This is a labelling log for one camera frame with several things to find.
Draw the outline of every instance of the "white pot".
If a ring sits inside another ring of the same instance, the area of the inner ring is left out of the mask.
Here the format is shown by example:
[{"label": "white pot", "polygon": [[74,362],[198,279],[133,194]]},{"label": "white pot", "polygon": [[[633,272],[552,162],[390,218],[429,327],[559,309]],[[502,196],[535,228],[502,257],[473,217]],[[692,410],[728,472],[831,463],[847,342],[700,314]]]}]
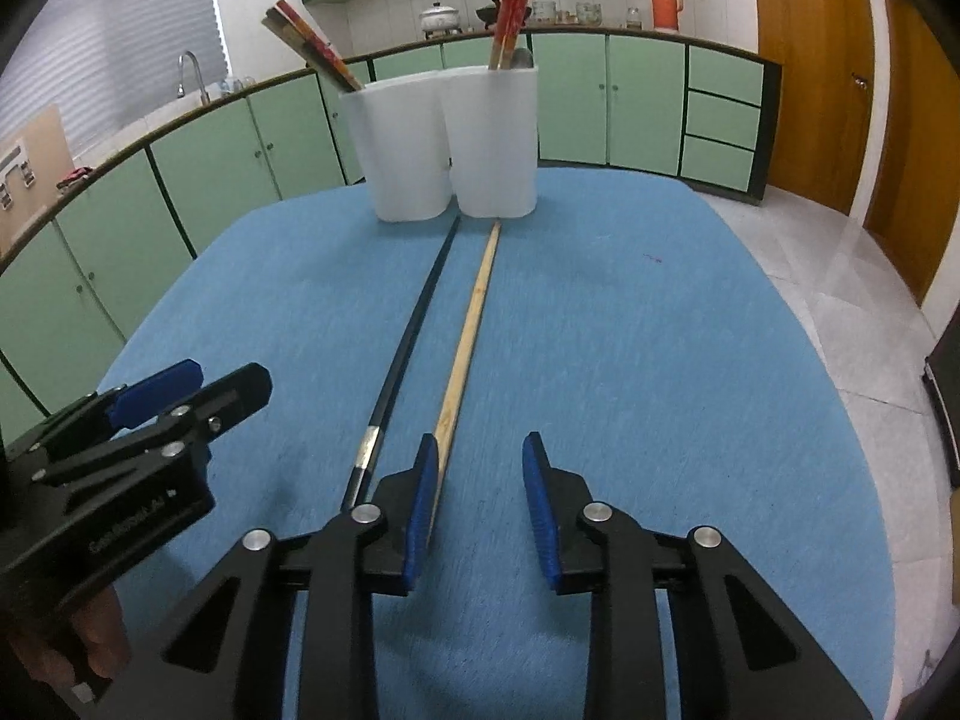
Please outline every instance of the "white pot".
[{"label": "white pot", "polygon": [[424,32],[440,32],[445,29],[460,28],[460,11],[449,5],[434,2],[421,13],[421,30]]}]

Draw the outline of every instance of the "blue tablecloth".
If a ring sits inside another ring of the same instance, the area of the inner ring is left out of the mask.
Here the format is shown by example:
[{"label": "blue tablecloth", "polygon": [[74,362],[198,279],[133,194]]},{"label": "blue tablecloth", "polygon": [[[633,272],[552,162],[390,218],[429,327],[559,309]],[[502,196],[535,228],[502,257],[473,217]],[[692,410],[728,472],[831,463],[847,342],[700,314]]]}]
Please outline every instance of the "blue tablecloth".
[{"label": "blue tablecloth", "polygon": [[[120,581],[134,641],[248,529],[291,536],[337,511],[450,218],[378,223],[362,186],[263,208],[133,335],[105,386],[184,357],[208,381],[258,361],[275,382],[270,406],[213,445],[214,512]],[[378,476],[433,429],[488,228],[464,220]],[[539,574],[530,430],[642,525],[723,530],[882,717],[894,592],[880,506],[803,329],[687,187],[552,169],[536,212],[503,226],[426,572],[410,598],[376,600],[384,718],[580,717],[589,600]]]}]

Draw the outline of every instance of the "white plastic cup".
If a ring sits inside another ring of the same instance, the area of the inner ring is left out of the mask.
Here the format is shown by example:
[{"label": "white plastic cup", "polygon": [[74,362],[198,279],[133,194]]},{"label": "white plastic cup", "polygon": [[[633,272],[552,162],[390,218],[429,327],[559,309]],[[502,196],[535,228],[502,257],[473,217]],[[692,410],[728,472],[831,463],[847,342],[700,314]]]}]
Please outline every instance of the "white plastic cup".
[{"label": "white plastic cup", "polygon": [[536,68],[438,73],[460,210],[524,217],[536,207]]},{"label": "white plastic cup", "polygon": [[450,151],[437,84],[437,72],[429,71],[340,95],[381,220],[434,218],[450,204]]}]

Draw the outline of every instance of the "finger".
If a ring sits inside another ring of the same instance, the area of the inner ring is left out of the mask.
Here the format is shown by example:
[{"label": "finger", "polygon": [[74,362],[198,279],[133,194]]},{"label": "finger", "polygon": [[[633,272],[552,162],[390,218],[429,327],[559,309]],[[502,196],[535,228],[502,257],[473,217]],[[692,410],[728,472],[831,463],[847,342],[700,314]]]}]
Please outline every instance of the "finger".
[{"label": "finger", "polygon": [[45,682],[54,688],[72,688],[73,666],[59,652],[30,634],[10,635],[7,640],[32,680]]},{"label": "finger", "polygon": [[70,622],[86,645],[90,668],[101,677],[113,679],[130,661],[123,611],[112,587],[76,611]]}]

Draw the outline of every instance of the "orange thermos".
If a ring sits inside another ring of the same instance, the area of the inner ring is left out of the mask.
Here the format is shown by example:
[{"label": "orange thermos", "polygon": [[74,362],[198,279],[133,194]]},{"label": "orange thermos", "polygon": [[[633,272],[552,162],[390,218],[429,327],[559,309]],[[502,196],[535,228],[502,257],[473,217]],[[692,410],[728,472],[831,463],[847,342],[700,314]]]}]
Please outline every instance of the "orange thermos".
[{"label": "orange thermos", "polygon": [[680,30],[677,19],[683,10],[683,0],[651,0],[654,12],[654,29]]}]

